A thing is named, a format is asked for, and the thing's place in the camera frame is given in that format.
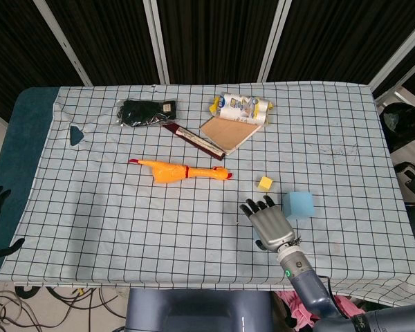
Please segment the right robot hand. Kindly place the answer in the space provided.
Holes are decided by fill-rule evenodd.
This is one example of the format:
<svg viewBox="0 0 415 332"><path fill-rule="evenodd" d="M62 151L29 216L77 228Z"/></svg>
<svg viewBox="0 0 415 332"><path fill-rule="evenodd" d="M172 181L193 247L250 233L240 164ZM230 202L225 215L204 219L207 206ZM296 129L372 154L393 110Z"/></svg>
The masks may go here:
<svg viewBox="0 0 415 332"><path fill-rule="evenodd" d="M239 208L257 233L255 243L261 250L277 252L279 248L293 246L297 241L295 231L284 216L281 206L276 205L269 195L264 195L264 199L257 202L246 199Z"/></svg>

